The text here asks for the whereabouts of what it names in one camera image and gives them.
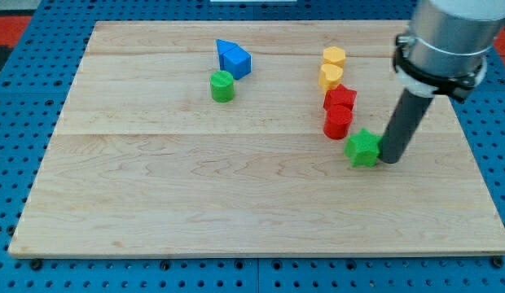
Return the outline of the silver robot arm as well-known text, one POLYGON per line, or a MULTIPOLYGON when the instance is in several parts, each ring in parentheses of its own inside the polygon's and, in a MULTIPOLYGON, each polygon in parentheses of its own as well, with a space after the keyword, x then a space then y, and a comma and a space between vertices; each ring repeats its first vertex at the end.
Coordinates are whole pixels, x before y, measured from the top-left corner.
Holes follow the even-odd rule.
POLYGON ((422 72, 463 77, 476 71, 505 25, 505 0, 420 0, 397 45, 422 72))

